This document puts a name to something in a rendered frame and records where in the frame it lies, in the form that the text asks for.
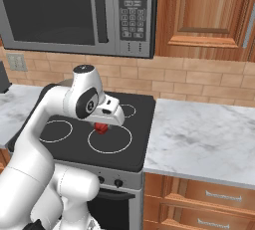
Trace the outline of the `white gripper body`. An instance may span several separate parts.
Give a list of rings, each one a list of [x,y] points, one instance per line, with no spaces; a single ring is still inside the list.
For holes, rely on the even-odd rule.
[[[95,111],[88,116],[88,121],[122,126],[125,122],[125,115],[121,106],[118,106],[113,112],[96,108]]]

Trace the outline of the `black oven door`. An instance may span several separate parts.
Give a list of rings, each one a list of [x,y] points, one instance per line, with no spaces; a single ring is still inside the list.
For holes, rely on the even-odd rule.
[[[105,230],[129,230],[129,200],[110,200],[98,195],[88,202],[91,215]]]

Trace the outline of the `grey wall socket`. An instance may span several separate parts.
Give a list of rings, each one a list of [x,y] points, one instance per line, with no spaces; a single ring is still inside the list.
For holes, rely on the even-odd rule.
[[[7,53],[7,60],[12,71],[27,72],[26,63],[23,54]]]

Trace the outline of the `silver microwave oven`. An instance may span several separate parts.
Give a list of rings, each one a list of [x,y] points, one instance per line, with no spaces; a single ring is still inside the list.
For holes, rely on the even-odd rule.
[[[95,0],[0,0],[9,50],[151,59],[156,0],[106,0],[107,43],[98,40]]]

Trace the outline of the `wooden cupboard door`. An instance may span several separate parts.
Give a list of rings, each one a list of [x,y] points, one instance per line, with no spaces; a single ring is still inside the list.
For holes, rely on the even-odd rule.
[[[255,0],[157,0],[155,53],[162,57],[246,62],[242,48]]]

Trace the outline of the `black countertop appliance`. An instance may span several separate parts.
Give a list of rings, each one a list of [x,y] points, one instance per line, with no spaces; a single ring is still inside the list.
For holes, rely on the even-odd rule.
[[[0,61],[0,94],[5,94],[12,83],[9,81],[4,64]]]

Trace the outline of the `black stove with silver front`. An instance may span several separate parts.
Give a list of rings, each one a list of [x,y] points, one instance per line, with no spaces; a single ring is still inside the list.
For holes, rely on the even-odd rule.
[[[44,96],[45,88],[34,108]],[[134,194],[135,198],[129,201],[129,230],[142,230],[142,168],[155,101],[151,96],[121,93],[106,95],[120,101],[125,115],[122,126],[108,125],[105,134],[98,134],[94,130],[94,123],[53,115],[47,121],[40,141],[51,152],[55,163],[103,177],[105,182],[100,184],[100,189]],[[123,181],[122,187],[115,186],[116,179]]]

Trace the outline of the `wooden base cupboard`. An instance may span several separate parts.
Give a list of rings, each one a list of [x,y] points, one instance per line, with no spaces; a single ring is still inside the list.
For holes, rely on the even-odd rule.
[[[7,149],[0,149],[0,174],[10,161],[10,154]]]

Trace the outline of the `red bell pepper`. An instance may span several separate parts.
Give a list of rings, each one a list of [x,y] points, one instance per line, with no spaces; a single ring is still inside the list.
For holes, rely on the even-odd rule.
[[[94,130],[98,134],[105,134],[108,131],[108,126],[105,123],[96,122],[94,124]]]

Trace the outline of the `wooden drawer front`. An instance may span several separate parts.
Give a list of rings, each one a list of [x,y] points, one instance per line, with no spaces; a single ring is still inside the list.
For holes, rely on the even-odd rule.
[[[255,190],[189,180],[186,198],[255,211]]]
[[[222,225],[229,224],[230,225],[229,230],[255,230],[255,221],[251,221],[249,219],[225,215],[222,213],[191,210],[191,209],[182,210],[180,223],[183,225],[201,228],[205,230],[225,230],[225,229],[198,224],[197,218],[203,221],[214,222],[214,223],[218,223]]]

